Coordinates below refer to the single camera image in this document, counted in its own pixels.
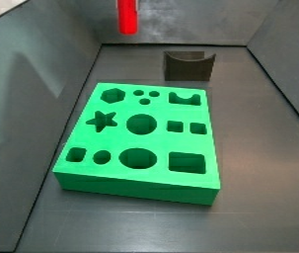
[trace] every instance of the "green foam block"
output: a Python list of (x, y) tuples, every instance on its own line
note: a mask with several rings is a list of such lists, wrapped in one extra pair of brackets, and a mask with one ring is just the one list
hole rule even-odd
[(66, 190), (212, 205), (220, 179), (205, 92), (99, 83), (52, 172)]

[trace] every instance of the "rectangular hole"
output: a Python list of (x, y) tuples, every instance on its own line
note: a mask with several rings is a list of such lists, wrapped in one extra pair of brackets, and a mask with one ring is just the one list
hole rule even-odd
[(72, 147), (66, 153), (65, 161), (66, 162), (80, 162), (84, 158), (87, 150), (80, 147)]
[(167, 122), (167, 131), (183, 132), (183, 123), (181, 122)]
[(200, 123), (191, 123), (189, 124), (189, 131), (195, 134), (207, 134), (207, 127), (204, 124)]
[(205, 159), (201, 154), (168, 153), (168, 170), (175, 172), (205, 174)]

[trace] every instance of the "red object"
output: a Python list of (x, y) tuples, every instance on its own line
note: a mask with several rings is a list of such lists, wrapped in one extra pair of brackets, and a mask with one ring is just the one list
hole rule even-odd
[(119, 30), (124, 35), (137, 32), (137, 0), (116, 0), (119, 9)]

